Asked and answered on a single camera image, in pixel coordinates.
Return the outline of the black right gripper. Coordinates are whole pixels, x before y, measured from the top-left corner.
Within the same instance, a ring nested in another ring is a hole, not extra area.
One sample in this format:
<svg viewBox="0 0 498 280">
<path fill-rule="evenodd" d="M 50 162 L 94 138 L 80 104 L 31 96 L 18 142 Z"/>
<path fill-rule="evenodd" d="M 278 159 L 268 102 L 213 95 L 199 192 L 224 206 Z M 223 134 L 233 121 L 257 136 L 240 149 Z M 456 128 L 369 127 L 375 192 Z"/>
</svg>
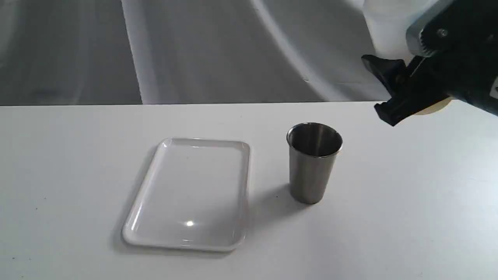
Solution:
<svg viewBox="0 0 498 280">
<path fill-rule="evenodd" d="M 449 96 L 497 114 L 497 10 L 496 0 L 456 0 L 451 14 L 458 41 L 438 58 L 426 59 L 428 70 Z M 361 61 L 381 82 L 391 98 L 375 105 L 385 123 L 395 126 L 407 118 L 403 108 L 408 98 L 409 79 L 425 60 L 415 56 L 409 64 L 403 59 L 363 55 Z"/>
</svg>

